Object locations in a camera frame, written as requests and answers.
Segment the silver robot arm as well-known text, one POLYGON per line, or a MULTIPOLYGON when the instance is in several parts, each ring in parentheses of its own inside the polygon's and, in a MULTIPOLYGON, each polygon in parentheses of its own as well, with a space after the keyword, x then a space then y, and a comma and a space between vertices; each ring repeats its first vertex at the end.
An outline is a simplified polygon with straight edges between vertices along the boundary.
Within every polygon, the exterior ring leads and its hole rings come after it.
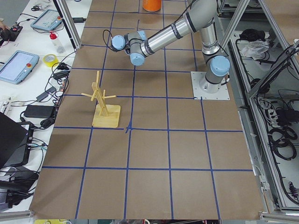
POLYGON ((207 66, 206 74, 200 79, 200 89, 208 94, 217 93, 227 84, 224 77, 230 69, 229 60, 220 52, 214 17, 217 2, 215 0, 190 0, 187 9, 174 22, 147 37, 144 31, 135 31, 111 38, 110 49, 114 52, 125 51, 135 66, 144 64, 146 57, 171 46, 179 50, 190 49, 191 44, 183 41, 192 39, 198 33, 201 52, 207 66))

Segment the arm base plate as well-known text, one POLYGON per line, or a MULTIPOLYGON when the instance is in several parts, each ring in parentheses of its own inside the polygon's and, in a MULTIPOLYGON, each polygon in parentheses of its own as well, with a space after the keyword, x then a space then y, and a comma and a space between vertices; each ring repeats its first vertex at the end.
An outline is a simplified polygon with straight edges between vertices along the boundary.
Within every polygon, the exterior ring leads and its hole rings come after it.
POLYGON ((206 72, 191 71, 193 98, 197 100, 230 100, 225 78, 219 84, 206 80, 206 72))

